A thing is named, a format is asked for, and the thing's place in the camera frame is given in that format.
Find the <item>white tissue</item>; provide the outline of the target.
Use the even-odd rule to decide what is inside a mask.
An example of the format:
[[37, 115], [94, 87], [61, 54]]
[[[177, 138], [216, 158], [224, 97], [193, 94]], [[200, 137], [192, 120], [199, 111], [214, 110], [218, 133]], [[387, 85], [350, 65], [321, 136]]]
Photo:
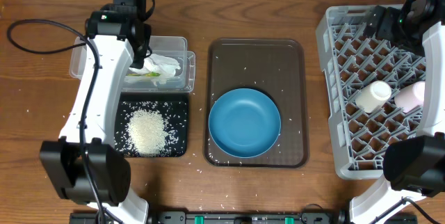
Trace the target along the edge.
[[162, 56], [158, 54], [151, 54], [144, 60], [141, 69], [129, 68], [129, 74], [144, 74], [148, 72], [158, 72], [160, 77], [175, 77], [177, 70], [181, 70], [179, 62], [171, 57]]

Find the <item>yellow snack wrapper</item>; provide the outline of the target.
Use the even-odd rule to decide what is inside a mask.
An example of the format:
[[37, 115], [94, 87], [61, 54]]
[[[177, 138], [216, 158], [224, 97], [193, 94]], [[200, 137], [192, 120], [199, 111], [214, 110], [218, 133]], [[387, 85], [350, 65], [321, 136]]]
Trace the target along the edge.
[[144, 74], [138, 74], [138, 73], [127, 74], [127, 76], [128, 77], [159, 77], [159, 76], [161, 76], [161, 74], [158, 72], [148, 72], [148, 73], [144, 73]]

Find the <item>white cup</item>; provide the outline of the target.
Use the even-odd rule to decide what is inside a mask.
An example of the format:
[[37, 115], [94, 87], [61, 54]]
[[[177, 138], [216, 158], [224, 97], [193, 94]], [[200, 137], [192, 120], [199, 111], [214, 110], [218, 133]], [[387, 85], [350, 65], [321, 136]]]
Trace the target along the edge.
[[356, 105], [366, 113], [381, 108], [391, 97], [391, 87], [384, 81], [374, 81], [360, 90]]

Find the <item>pink cup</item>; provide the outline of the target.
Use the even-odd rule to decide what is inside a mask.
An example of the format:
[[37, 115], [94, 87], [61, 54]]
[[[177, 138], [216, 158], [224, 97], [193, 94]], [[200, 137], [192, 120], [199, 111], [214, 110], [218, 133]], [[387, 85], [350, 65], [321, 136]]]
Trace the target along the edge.
[[395, 105], [408, 113], [418, 106], [423, 106], [425, 82], [418, 81], [404, 87], [394, 98]]

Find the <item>large blue plate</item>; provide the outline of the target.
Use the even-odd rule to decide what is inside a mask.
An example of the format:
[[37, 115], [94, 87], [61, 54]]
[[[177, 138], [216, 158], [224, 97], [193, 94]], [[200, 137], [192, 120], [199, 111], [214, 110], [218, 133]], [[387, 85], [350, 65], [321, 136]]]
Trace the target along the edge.
[[251, 88], [221, 95], [211, 107], [209, 135], [226, 154], [241, 159], [258, 157], [272, 148], [281, 134], [282, 120], [274, 101]]

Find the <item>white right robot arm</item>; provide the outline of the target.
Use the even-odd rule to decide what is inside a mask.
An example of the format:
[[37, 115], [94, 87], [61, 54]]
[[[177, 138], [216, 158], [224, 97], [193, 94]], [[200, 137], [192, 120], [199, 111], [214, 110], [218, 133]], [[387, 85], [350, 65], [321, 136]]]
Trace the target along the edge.
[[444, 191], [444, 0], [376, 6], [364, 19], [375, 35], [426, 59], [426, 91], [416, 136], [392, 143], [383, 174], [339, 213], [339, 223], [384, 223], [406, 205]]

